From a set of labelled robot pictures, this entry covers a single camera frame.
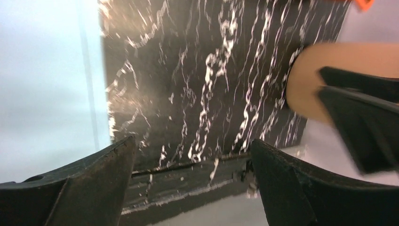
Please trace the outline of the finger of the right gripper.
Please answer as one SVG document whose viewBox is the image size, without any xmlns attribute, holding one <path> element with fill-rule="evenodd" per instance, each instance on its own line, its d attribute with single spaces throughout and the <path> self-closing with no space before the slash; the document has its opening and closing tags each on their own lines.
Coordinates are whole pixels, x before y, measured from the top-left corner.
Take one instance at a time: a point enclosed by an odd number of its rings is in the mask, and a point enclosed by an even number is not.
<svg viewBox="0 0 399 226">
<path fill-rule="evenodd" d="M 393 103 L 399 102 L 398 78 L 379 77 L 329 66 L 319 69 L 319 74 L 328 86 L 357 91 Z"/>
<path fill-rule="evenodd" d="M 399 170 L 399 106 L 324 86 L 318 97 L 362 174 Z"/>
</svg>

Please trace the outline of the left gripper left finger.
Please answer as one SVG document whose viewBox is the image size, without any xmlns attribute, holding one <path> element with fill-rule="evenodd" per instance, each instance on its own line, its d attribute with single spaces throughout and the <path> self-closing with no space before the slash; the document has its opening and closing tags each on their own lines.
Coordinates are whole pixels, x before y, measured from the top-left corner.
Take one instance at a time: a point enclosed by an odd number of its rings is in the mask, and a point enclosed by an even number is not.
<svg viewBox="0 0 399 226">
<path fill-rule="evenodd" d="M 23 182 L 0 185 L 3 226 L 116 226 L 136 158 L 134 137 Z"/>
</svg>

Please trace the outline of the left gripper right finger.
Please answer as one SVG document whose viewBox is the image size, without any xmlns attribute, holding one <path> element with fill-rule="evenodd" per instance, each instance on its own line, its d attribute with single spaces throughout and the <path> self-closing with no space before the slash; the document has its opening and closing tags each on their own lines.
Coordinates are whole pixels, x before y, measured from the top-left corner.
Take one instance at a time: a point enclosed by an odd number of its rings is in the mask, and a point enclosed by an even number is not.
<svg viewBox="0 0 399 226">
<path fill-rule="evenodd" d="M 396 226 L 399 188 L 342 176 L 260 139 L 251 161 L 271 226 Z"/>
</svg>

